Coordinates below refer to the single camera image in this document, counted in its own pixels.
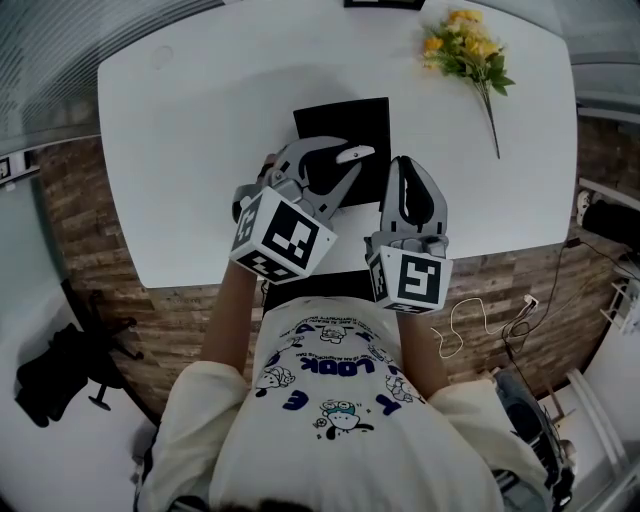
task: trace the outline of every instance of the white cable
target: white cable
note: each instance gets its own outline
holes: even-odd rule
[[[444,343],[444,338],[443,338],[442,334],[440,334],[440,333],[439,333],[438,331],[436,331],[433,327],[431,327],[431,330],[432,330],[433,332],[435,332],[438,336],[440,336],[440,347],[438,348],[438,355],[440,356],[440,359],[449,359],[449,358],[451,358],[451,357],[455,356],[455,355],[456,355],[458,352],[460,352],[460,351],[462,350],[462,348],[464,347],[464,340],[462,339],[462,336],[460,336],[460,334],[458,334],[458,332],[453,328],[453,313],[455,312],[456,308],[457,308],[460,304],[464,304],[465,302],[469,302],[469,301],[472,301],[472,300],[479,300],[479,301],[480,301],[480,307],[482,307],[482,314],[484,315],[484,330],[485,330],[485,332],[486,332],[487,334],[489,334],[489,335],[491,335],[491,334],[495,334],[495,333],[497,333],[498,331],[500,331],[500,330],[504,329],[507,325],[509,325],[510,323],[512,323],[514,320],[516,320],[516,319],[520,318],[520,316],[525,312],[525,310],[526,310],[527,308],[531,307],[531,304],[527,304],[525,307],[523,307],[523,308],[520,310],[520,313],[518,313],[518,314],[516,315],[516,317],[515,317],[513,320],[509,320],[509,321],[508,321],[506,324],[504,324],[502,327],[498,327],[495,331],[491,332],[491,331],[489,331],[489,328],[488,328],[488,326],[487,326],[487,312],[486,312],[486,311],[485,311],[485,309],[484,309],[484,302],[482,302],[482,299],[481,299],[480,297],[472,297],[472,298],[470,298],[470,299],[465,299],[465,300],[462,300],[462,301],[458,302],[458,303],[457,303],[455,306],[453,306],[453,308],[451,309],[451,316],[449,317],[449,320],[450,320],[450,321],[449,321],[449,325],[450,325],[450,327],[451,327],[451,332],[452,332],[453,334],[455,334],[455,335],[458,337],[458,339],[460,340],[460,346],[458,346],[458,348],[455,350],[455,352],[454,352],[453,354],[449,354],[448,356],[443,356],[443,355],[442,355],[442,345],[443,345],[443,343]]]

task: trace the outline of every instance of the green leaf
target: green leaf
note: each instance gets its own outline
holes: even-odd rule
[[[477,66],[479,68],[483,68],[485,63],[482,60],[482,57],[480,57],[479,55],[474,55],[473,53],[471,53],[469,50],[467,50],[466,48],[460,48],[460,50],[462,51],[462,54],[465,56],[465,58],[474,66]]]
[[[498,94],[502,94],[503,96],[507,96],[507,90],[501,85],[493,84],[493,88]]]
[[[491,82],[496,83],[497,80],[502,78],[502,70],[498,68],[489,68],[487,71],[487,79],[491,80]]]
[[[511,80],[511,78],[507,78],[504,75],[497,77],[495,80],[492,79],[491,82],[493,83],[493,85],[499,85],[501,87],[506,87],[508,85],[514,85],[515,84],[515,82],[513,80]]]
[[[504,55],[498,55],[491,60],[491,67],[502,69],[504,67]]]

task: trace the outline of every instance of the cable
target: cable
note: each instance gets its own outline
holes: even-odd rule
[[[558,315],[559,313],[564,311],[571,303],[573,303],[573,301],[576,298],[578,298],[578,296],[580,296],[580,294],[584,291],[585,288],[587,288],[587,286],[589,286],[595,279],[597,279],[598,277],[600,277],[601,275],[603,275],[603,274],[605,274],[607,272],[607,271],[604,271],[604,272],[601,272],[601,273],[591,277],[586,283],[584,283],[580,287],[580,289],[578,289],[578,291],[576,293],[574,293],[571,296],[571,298],[567,302],[565,302],[560,308],[558,308],[556,311],[554,311],[551,316],[549,316],[549,311],[551,309],[551,303],[553,302],[553,296],[555,295],[555,290],[556,290],[556,287],[558,285],[558,276],[560,274],[560,266],[561,266],[561,263],[562,263],[562,255],[564,253],[564,250],[565,249],[569,249],[569,248],[573,248],[573,247],[577,247],[578,245],[581,245],[581,244],[586,245],[592,251],[594,251],[595,253],[599,254],[600,256],[603,256],[604,258],[607,258],[616,267],[618,267],[620,270],[625,272],[625,274],[629,276],[629,279],[636,279],[636,280],[640,281],[640,279],[637,276],[635,276],[635,274],[633,274],[632,272],[628,271],[624,267],[621,267],[620,265],[618,265],[618,263],[616,263],[615,260],[613,260],[613,258],[607,256],[606,254],[601,253],[600,251],[598,251],[597,249],[595,249],[594,247],[589,245],[587,242],[583,242],[579,238],[571,239],[571,240],[567,241],[562,246],[562,248],[560,249],[560,253],[558,254],[558,260],[557,260],[557,263],[556,263],[556,269],[555,269],[555,273],[554,273],[554,277],[553,277],[553,285],[551,287],[551,292],[549,293],[549,299],[547,300],[547,307],[545,308],[544,314],[542,315],[542,317],[540,318],[538,323],[536,323],[533,327],[531,327],[531,324],[527,321],[529,316],[533,312],[532,311],[533,305],[532,304],[528,304],[524,308],[522,308],[520,310],[520,312],[512,320],[510,320],[509,322],[504,324],[502,327],[499,327],[495,331],[489,331],[489,328],[487,326],[487,312],[486,312],[486,310],[484,308],[484,302],[482,301],[482,299],[480,297],[472,297],[470,299],[462,300],[462,301],[458,302],[455,306],[453,306],[453,308],[451,309],[451,315],[450,315],[450,319],[449,319],[449,325],[451,327],[451,332],[453,332],[453,334],[455,334],[458,337],[458,339],[460,340],[460,345],[456,348],[456,350],[452,354],[449,354],[449,355],[446,355],[446,356],[442,354],[442,345],[444,344],[444,337],[436,329],[434,329],[433,327],[431,328],[431,330],[433,332],[435,332],[440,337],[440,346],[438,348],[438,354],[440,355],[440,358],[441,359],[450,359],[453,356],[455,356],[456,354],[458,354],[458,352],[460,352],[463,349],[464,340],[463,340],[462,336],[460,336],[460,334],[453,327],[453,314],[454,314],[456,308],[458,306],[460,306],[461,304],[464,304],[465,302],[469,302],[469,301],[472,301],[472,300],[478,300],[478,301],[480,301],[480,306],[482,307],[482,313],[484,315],[484,330],[485,330],[485,332],[487,334],[491,335],[491,334],[495,334],[498,331],[502,330],[501,338],[502,338],[502,341],[503,341],[503,343],[505,345],[505,350],[507,352],[507,355],[509,356],[509,360],[514,364],[514,366],[516,366],[518,372],[520,373],[520,375],[522,376],[523,380],[525,380],[525,383],[526,383],[526,379],[524,379],[524,375],[522,375],[522,372],[520,372],[520,369],[517,367],[517,364],[516,364],[516,362],[515,362],[515,360],[513,358],[513,354],[519,354],[520,352],[522,352],[522,349],[524,348],[524,344],[526,343],[527,338],[529,337],[529,335],[533,331],[535,331],[536,329],[538,329],[539,327],[544,325],[546,322],[550,321],[553,317],[555,317],[556,315]],[[510,343],[510,341],[512,339],[514,339],[514,338],[523,338],[522,339],[522,344],[520,345],[519,350],[515,350],[513,348],[513,346],[511,345],[511,343]]]
[[[506,324],[504,324],[501,327],[498,327],[495,331],[489,331],[489,327],[487,325],[487,312],[484,309],[484,302],[482,301],[482,299],[480,297],[471,297],[470,299],[465,299],[462,300],[460,302],[458,302],[455,306],[453,306],[453,308],[451,309],[451,315],[449,317],[449,325],[451,327],[451,332],[453,332],[453,334],[455,334],[458,339],[460,340],[460,345],[458,346],[458,348],[456,348],[456,350],[452,353],[449,354],[447,356],[442,354],[442,345],[444,343],[444,338],[442,336],[442,334],[440,334],[436,329],[434,329],[433,327],[431,327],[431,330],[433,332],[435,332],[438,336],[440,336],[440,347],[438,348],[438,355],[440,356],[441,359],[450,359],[451,357],[455,356],[458,352],[460,352],[462,350],[462,348],[464,347],[464,340],[462,339],[462,336],[460,336],[460,333],[458,333],[454,328],[453,328],[453,313],[455,312],[456,308],[458,306],[460,306],[461,304],[464,304],[465,302],[469,302],[472,300],[478,300],[480,301],[480,307],[482,308],[482,314],[484,315],[484,330],[487,334],[491,335],[491,334],[495,334],[498,331],[500,331],[501,329],[503,329],[504,327],[508,326],[509,324],[511,324],[514,320],[517,320],[520,317],[526,318],[526,316],[530,313],[530,310],[533,308],[532,304],[527,304],[526,306],[524,306],[520,312],[515,316],[515,318],[513,320],[509,320]]]
[[[622,270],[625,274],[627,274],[628,279],[635,279],[636,281],[640,282],[640,278],[638,276],[636,276],[633,272],[630,272],[629,270],[627,270],[626,268],[618,265],[618,263],[611,257],[611,256],[607,256],[606,254],[600,252],[598,249],[596,249],[595,247],[589,245],[587,242],[583,242],[582,240],[580,240],[580,243],[582,245],[586,245],[589,249],[591,249],[593,252],[595,252],[596,254],[599,254],[600,256],[602,256],[603,258],[607,258],[611,263],[613,263],[616,267],[618,267],[620,270]]]
[[[269,281],[266,279],[262,281],[260,285],[260,291],[262,292],[262,302],[260,303],[261,307],[264,307],[264,303],[267,300],[267,292],[269,291]]]

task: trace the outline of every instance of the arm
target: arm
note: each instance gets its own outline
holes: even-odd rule
[[[256,276],[229,261],[204,337],[200,359],[244,371]]]
[[[398,313],[404,374],[422,396],[429,399],[449,385],[447,370],[438,355],[438,345],[426,316]]]

